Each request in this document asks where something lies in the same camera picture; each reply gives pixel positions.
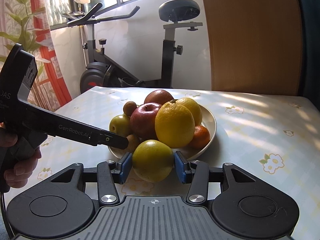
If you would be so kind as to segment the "person left hand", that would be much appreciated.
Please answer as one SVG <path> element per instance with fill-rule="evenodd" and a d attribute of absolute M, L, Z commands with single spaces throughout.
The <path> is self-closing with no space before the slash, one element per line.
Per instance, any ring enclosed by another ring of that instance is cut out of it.
<path fill-rule="evenodd" d="M 47 135 L 23 127 L 11 131 L 1 127 L 1 191 L 24 187 L 38 160 L 41 159 L 40 145 Z"/>

